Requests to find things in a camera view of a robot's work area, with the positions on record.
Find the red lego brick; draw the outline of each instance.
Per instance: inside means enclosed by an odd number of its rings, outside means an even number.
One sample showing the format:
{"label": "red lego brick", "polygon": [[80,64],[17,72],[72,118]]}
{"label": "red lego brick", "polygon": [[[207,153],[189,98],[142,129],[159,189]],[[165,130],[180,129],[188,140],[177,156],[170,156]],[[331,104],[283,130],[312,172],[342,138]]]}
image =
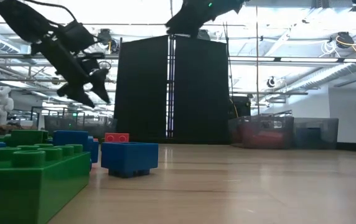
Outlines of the red lego brick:
{"label": "red lego brick", "polygon": [[105,142],[129,142],[129,134],[105,133]]}

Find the floor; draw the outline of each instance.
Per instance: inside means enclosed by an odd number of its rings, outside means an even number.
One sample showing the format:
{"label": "floor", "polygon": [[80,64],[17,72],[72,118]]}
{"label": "floor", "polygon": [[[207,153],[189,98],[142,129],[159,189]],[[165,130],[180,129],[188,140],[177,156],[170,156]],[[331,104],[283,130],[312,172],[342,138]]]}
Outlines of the floor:
{"label": "floor", "polygon": [[160,146],[133,179],[93,168],[51,224],[354,224],[356,152]]}

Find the plastic bin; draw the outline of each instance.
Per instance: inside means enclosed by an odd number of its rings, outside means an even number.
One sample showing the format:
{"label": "plastic bin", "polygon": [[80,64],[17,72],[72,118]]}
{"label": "plastic bin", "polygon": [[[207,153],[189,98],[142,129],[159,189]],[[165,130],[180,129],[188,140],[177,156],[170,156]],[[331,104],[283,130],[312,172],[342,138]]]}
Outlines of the plastic bin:
{"label": "plastic bin", "polygon": [[293,117],[244,116],[229,121],[232,146],[248,149],[289,149]]}
{"label": "plastic bin", "polygon": [[295,118],[293,147],[336,149],[338,132],[338,118]]}

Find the black partition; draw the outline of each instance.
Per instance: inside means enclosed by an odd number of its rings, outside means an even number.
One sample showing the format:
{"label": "black partition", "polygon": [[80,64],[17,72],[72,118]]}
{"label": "black partition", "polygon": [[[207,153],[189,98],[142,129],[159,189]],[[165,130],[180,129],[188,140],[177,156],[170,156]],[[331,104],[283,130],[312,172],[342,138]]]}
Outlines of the black partition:
{"label": "black partition", "polygon": [[173,138],[180,142],[228,143],[226,44],[176,37]]}
{"label": "black partition", "polygon": [[168,36],[121,45],[114,118],[133,141],[166,138],[167,55]]}

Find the white robot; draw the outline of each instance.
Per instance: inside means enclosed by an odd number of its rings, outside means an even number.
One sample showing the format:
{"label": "white robot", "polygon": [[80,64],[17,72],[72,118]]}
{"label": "white robot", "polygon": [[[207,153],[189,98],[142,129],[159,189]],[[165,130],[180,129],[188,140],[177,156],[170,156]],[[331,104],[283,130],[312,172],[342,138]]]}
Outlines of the white robot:
{"label": "white robot", "polygon": [[9,97],[11,88],[8,86],[0,86],[0,124],[7,124],[8,112],[14,109],[14,100]]}

